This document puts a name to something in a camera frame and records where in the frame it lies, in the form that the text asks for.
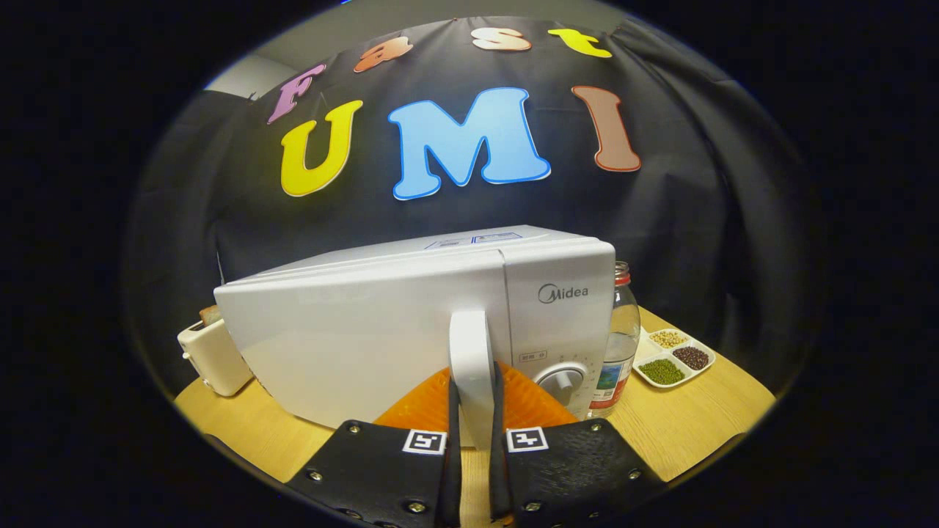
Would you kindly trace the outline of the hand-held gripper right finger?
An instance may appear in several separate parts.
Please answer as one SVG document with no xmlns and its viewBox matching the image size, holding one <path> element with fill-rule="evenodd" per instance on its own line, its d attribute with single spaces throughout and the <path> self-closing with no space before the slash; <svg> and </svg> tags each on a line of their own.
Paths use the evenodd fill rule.
<svg viewBox="0 0 939 528">
<path fill-rule="evenodd" d="M 491 518 L 510 527 L 619 527 L 666 482 L 607 419 L 568 421 L 523 374 L 496 363 Z"/>
</svg>

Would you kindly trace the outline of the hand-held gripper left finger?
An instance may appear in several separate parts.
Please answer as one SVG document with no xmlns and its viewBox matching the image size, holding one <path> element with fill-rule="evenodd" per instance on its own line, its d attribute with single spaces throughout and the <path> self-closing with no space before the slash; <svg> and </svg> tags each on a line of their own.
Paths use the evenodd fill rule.
<svg viewBox="0 0 939 528">
<path fill-rule="evenodd" d="M 440 369 L 376 420 L 339 425 L 285 487 L 359 527 L 458 527 L 459 402 Z"/>
</svg>

